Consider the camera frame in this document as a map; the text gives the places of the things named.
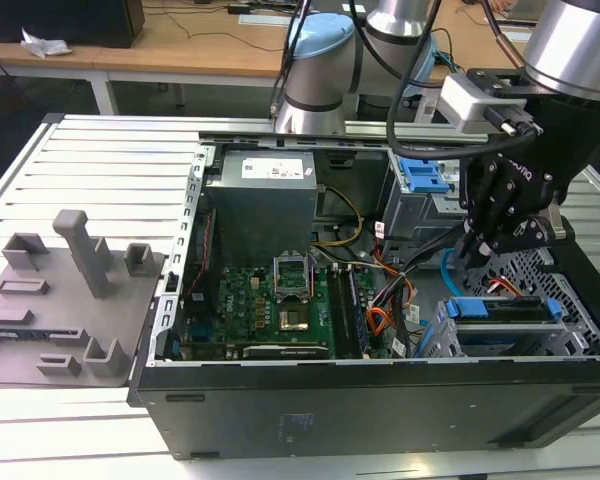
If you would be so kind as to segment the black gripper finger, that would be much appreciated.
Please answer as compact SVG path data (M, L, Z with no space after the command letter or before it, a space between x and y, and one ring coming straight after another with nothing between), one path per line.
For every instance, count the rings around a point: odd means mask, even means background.
M472 248L472 267L484 266L492 257L518 251L573 243L575 232L559 209L508 219L483 236Z
M481 259L493 250L493 238L505 222L517 184L501 154L462 161L461 167L460 203L467 215L458 253L461 259Z

